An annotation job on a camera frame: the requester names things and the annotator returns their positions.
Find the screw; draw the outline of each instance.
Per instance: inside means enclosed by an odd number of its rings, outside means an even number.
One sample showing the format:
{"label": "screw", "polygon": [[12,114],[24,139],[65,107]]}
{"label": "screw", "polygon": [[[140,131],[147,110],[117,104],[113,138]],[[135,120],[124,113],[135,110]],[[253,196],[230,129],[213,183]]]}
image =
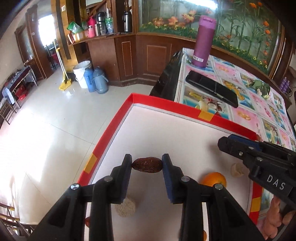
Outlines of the screw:
{"label": "screw", "polygon": [[76,190],[76,189],[78,189],[79,188],[79,184],[78,183],[73,183],[72,185],[71,185],[71,189],[72,190]]}
{"label": "screw", "polygon": [[220,183],[217,183],[217,184],[215,184],[215,188],[216,188],[217,190],[222,190],[222,189],[223,189],[223,185],[220,184]]}
{"label": "screw", "polygon": [[113,177],[111,177],[111,176],[104,177],[105,182],[111,182],[112,180],[113,180]]}
{"label": "screw", "polygon": [[188,176],[182,176],[181,177],[182,182],[189,182],[189,180],[190,180],[190,177],[188,177]]}

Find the human hand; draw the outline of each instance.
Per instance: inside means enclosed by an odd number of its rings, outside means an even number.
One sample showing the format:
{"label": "human hand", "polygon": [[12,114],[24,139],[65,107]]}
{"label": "human hand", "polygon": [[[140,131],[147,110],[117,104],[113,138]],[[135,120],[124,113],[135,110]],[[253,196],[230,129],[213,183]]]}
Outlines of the human hand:
{"label": "human hand", "polygon": [[262,229],[262,235],[266,239],[274,238],[277,235],[278,227],[283,223],[288,225],[292,220],[295,210],[287,213],[284,218],[280,214],[279,204],[281,200],[274,196],[270,203],[270,208],[266,214],[266,219]]}

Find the glass mural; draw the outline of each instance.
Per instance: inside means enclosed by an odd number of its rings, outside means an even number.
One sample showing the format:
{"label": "glass mural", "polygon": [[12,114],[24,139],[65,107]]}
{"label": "glass mural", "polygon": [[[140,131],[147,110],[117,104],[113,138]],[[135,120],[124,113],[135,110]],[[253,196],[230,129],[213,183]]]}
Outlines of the glass mural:
{"label": "glass mural", "polygon": [[268,73],[279,35],[279,21],[259,1],[140,0],[141,32],[174,34],[195,39],[201,15],[217,20],[213,45]]}

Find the blue thermos jug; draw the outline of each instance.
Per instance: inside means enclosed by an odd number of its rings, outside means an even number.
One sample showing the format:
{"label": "blue thermos jug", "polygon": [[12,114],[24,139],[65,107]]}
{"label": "blue thermos jug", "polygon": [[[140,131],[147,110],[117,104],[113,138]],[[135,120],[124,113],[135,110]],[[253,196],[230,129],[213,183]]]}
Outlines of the blue thermos jug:
{"label": "blue thermos jug", "polygon": [[108,91],[109,88],[108,88],[107,83],[109,81],[105,77],[104,71],[102,69],[100,69],[100,67],[96,67],[94,69],[93,80],[96,85],[96,91],[99,94],[105,94]]}
{"label": "blue thermos jug", "polygon": [[93,70],[90,68],[86,68],[84,71],[84,78],[87,84],[87,88],[89,89],[89,92],[95,92],[96,91],[96,84],[93,79]]}

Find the tile floor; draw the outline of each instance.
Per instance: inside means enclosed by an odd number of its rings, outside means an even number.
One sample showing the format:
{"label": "tile floor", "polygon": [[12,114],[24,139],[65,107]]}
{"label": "tile floor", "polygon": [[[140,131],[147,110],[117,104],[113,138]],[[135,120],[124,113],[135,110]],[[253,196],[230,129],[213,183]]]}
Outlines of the tile floor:
{"label": "tile floor", "polygon": [[110,86],[89,93],[74,82],[58,89],[62,71],[33,87],[10,125],[0,129],[0,201],[23,223],[38,223],[76,182],[96,143],[131,93],[152,86]]}

